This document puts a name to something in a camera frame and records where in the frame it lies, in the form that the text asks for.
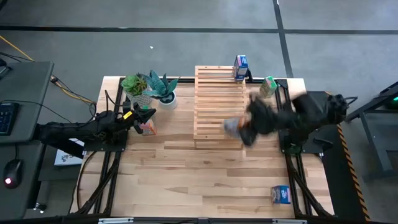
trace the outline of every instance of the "yellow cable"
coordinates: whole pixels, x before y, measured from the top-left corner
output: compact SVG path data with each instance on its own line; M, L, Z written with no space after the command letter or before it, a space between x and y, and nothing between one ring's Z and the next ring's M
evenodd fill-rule
M14 47L17 51L19 51L21 54L25 55L25 57L29 58L29 60L34 61L31 57L29 57L25 52L19 50L14 44L10 43L8 40L6 40L3 36L0 35L0 38L5 41L5 43L9 44L11 47Z
M7 39L5 39L3 36L0 35L0 38L1 38L3 41L5 41L5 43L9 44L11 47L13 47L13 48L16 49L17 51L19 51L21 54L25 55L25 57L27 57L29 60L35 61L35 60L33 60L31 57L29 57L29 55L25 54L25 52L23 52L23 51L22 51L21 49L19 49L17 46L15 46L14 44L10 43L10 42L9 42ZM81 97L72 95L72 94L69 93L68 91L64 90L63 87L61 86L61 84L59 84L59 82L55 82L55 84L56 84L58 87L60 87L61 90L62 90L66 95L68 95L68 96L70 96L70 97L72 97L72 98L74 98L74 99L81 100L81 101L84 101L84 102L87 102L87 103L94 103L94 102L91 101L91 100L86 100L86 99L83 99L83 98L81 98Z

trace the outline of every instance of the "potted plant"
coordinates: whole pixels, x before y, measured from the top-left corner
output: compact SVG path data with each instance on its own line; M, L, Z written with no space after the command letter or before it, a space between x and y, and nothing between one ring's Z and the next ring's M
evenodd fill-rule
M152 101L151 97L143 94L143 91L148 89L145 77L146 75L137 73L126 76L122 81L122 87L131 103L137 102L140 107L149 105Z
M161 108L172 110L177 106L177 96L174 90L177 87L178 79L169 83L166 74L160 79L153 70L150 71L149 76L144 76L144 79L152 88L152 90L144 90L144 94L159 100Z

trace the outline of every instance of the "metal frame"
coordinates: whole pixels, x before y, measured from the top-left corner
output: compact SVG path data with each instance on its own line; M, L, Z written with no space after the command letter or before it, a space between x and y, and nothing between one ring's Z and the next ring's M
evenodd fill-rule
M392 101L397 96L398 96L398 82L392 84L391 86L387 87L385 90L381 91L379 96L375 97L370 102L363 105L362 107L356 109L354 112L350 113L346 118L346 122L351 122L355 118L361 118L361 122L365 130L369 145L373 148L373 150L376 152L379 158L379 167L381 168L381 170L373 174L364 175L363 180L365 182L369 182L376 179L398 176L398 173L392 168L391 161L387 155L387 151L378 148L377 145L374 143L374 136L372 135L372 132L369 128L368 121L366 118L367 114L398 113L397 111L393 110L376 110L377 108Z
M122 88L120 86L120 83L122 82L124 78L120 78L119 80L119 86L118 86L118 94L116 97L116 104L121 104L121 95L122 95ZM287 80L285 79L276 79L278 83L283 84L284 88L284 95L286 101L290 101L290 96L289 96L289 89L287 86ZM264 81L263 78L255 78L253 80L246 80L247 84L259 84ZM194 83L195 80L194 78L184 78L179 80L180 83ZM280 99L280 94L279 94L279 88L278 87L277 91L275 92L275 97L277 100L277 107L278 110L282 110L282 102ZM119 107L115 106L114 111L118 111ZM281 143L281 149L283 149L285 146L283 145L283 139L287 135L287 131L279 131L279 139ZM110 155L112 152L105 152L105 157L104 157L104 163L101 169L101 177L100 177L100 182L99 186L97 189L94 191L93 195L90 197L90 199L82 206L82 208L75 212L75 213L70 213L67 216L61 216L61 217L48 217L48 218L33 218L33 219L27 219L27 220L14 220L11 221L10 223L106 223L105 220L100 220L100 219L107 219L111 218L111 211L112 211L112 206L113 206L113 198L114 198L114 191L116 188L116 180L117 180L117 174L118 174L118 169L119 169L119 163L121 160L121 152L115 152L115 158L112 163L112 166L108 169L109 165L109 160L110 160ZM310 190L308 189L306 183L305 183L305 175L303 173L303 164L302 164L302 158L300 155L297 155L296 160L297 160L297 165L298 165L298 171L295 170L293 163L292 163L292 158L290 155L286 154L286 163L287 163L287 171L288 171L288 176L289 176L289 185L290 185L290 191L291 191L291 196L292 196L292 203L294 207L294 214L295 214L295 220L284 220L284 219L272 219L272 218L170 218L170 217L130 217L126 218L127 220L130 219L130 222L141 222L141 223L162 223L162 224L183 224L183 223L193 223L193 224L222 224L222 223L307 223L308 222L314 222L314 223L362 223L362 221L352 221L352 220L342 220L338 219L333 216L327 216L326 212L326 217L324 214L323 209L318 209L318 205L320 204L317 202L315 197L311 194ZM106 207L103 211L103 213L100 212L101 208L101 198L103 194L103 190L108 182L110 183L110 188L109 188L109 194L106 202ZM299 185L299 187L302 189L304 198L305 198L305 211L306 215L302 214L299 208L299 203L298 203L298 197L297 197L297 189L296 189L296 184ZM314 207L316 212L318 214L323 214L323 216L313 216L311 212L311 205ZM93 214L88 214L90 211L91 207L94 207Z

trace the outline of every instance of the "keyboard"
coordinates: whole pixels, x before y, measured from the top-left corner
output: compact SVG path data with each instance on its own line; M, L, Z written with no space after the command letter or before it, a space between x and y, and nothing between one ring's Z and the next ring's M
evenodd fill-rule
M11 134L17 113L18 103L0 103L0 136Z

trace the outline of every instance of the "green carton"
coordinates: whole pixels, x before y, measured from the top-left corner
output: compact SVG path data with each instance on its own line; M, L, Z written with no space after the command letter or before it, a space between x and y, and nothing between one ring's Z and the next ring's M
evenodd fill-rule
M266 77L261 84L260 95L265 98L271 97L275 93L276 87L274 78L272 76Z

